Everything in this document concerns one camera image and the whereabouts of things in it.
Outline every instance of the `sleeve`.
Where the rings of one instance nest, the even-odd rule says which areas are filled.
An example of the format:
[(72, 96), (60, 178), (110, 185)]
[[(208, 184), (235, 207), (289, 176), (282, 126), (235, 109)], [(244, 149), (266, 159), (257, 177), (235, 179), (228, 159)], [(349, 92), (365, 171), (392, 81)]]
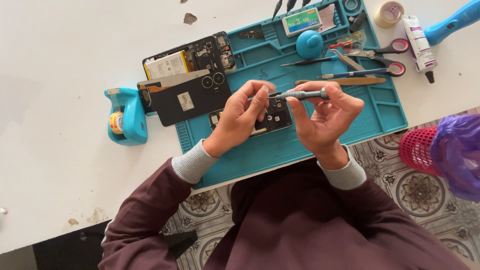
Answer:
[(167, 160), (122, 203), (105, 231), (99, 269), (178, 268), (159, 232), (190, 195), (190, 188), (217, 161), (205, 152), (202, 142), (185, 155)]
[(356, 226), (372, 243), (399, 254), (415, 269), (467, 269), (425, 228), (418, 225), (384, 192), (348, 152), (348, 165), (324, 170)]

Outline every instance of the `tiled floor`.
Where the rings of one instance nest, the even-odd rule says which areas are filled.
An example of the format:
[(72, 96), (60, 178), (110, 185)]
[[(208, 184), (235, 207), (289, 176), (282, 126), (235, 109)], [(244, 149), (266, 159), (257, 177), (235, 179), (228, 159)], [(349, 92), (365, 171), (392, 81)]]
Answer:
[[(480, 113), (480, 107), (461, 112)], [(411, 128), (437, 125), (435, 120)], [(410, 216), (436, 235), (447, 247), (480, 262), (480, 203), (456, 198), (445, 179), (407, 167), (399, 157), (402, 135), (385, 135), (350, 146), (357, 162), (372, 174), (376, 183)], [(408, 185), (426, 186), (424, 201), (410, 199)], [(216, 190), (190, 196), (163, 228), (164, 234), (196, 230), (198, 241), (178, 260), (181, 270), (202, 269), (217, 243), (233, 226), (231, 212)]]

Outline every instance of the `wrist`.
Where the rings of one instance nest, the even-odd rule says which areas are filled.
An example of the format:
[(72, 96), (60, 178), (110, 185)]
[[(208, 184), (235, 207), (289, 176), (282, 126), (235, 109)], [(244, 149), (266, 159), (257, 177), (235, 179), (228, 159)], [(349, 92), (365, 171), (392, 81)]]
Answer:
[(214, 134), (211, 134), (207, 139), (204, 140), (202, 146), (204, 147), (205, 152), (212, 158), (220, 158), (225, 152), (228, 151), (226, 147), (223, 147), (218, 139), (215, 138)]
[(326, 170), (342, 169), (349, 162), (348, 153), (338, 140), (328, 149), (322, 149), (321, 153), (314, 153), (314, 155), (322, 168)]

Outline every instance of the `phone battery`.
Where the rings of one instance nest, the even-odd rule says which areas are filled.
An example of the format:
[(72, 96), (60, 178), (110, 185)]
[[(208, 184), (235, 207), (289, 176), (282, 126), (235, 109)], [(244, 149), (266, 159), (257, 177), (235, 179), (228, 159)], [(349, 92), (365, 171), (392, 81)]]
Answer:
[(282, 23), (287, 37), (299, 35), (307, 30), (318, 29), (323, 25), (316, 8), (285, 17), (282, 19)]
[(179, 51), (162, 57), (150, 63), (145, 63), (149, 80), (187, 73), (187, 56), (185, 51)]

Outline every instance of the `phone label sticker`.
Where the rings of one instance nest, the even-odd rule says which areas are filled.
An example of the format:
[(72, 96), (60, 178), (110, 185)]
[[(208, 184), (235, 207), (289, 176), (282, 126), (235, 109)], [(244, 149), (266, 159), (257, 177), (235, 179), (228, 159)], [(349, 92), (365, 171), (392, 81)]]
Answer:
[(195, 108), (188, 92), (177, 95), (183, 111)]

